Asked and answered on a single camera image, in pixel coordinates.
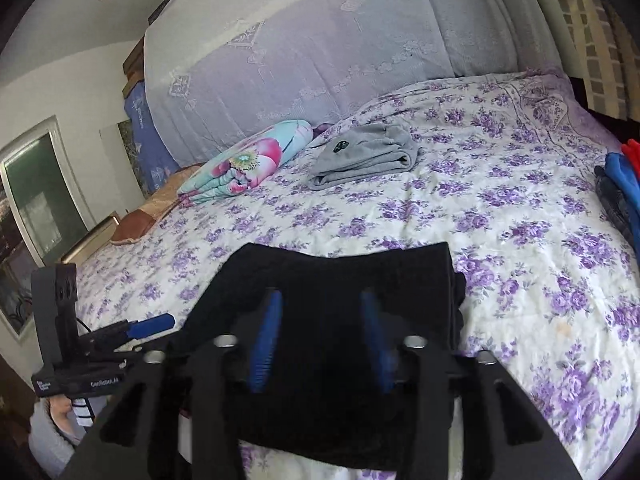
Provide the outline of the left hand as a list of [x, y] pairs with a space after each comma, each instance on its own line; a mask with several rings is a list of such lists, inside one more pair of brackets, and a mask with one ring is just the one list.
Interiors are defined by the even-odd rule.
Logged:
[[73, 446], [77, 446], [86, 434], [86, 430], [78, 425], [72, 401], [66, 398], [64, 394], [50, 396], [47, 401], [49, 403], [50, 419], [52, 419], [56, 429]]

